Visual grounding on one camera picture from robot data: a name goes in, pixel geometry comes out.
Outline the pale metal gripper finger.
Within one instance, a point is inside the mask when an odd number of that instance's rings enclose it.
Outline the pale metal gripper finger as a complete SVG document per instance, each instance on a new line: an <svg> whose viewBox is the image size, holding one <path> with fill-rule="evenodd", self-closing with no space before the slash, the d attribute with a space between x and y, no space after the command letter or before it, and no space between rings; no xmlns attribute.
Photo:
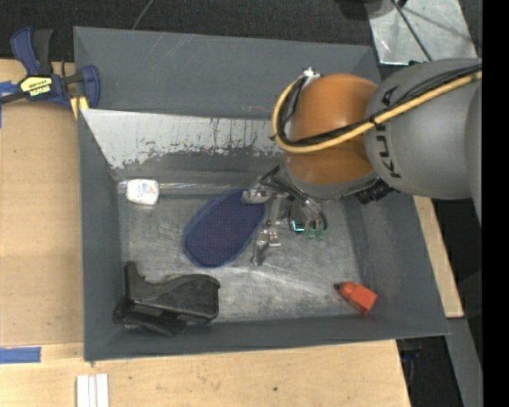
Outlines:
<svg viewBox="0 0 509 407"><path fill-rule="evenodd" d="M243 204L267 204L277 197L277 192L267 188L248 188L242 191Z"/></svg>
<svg viewBox="0 0 509 407"><path fill-rule="evenodd" d="M263 228L254 240L251 262L253 265L263 265L267 258L281 249L281 241L276 231Z"/></svg>

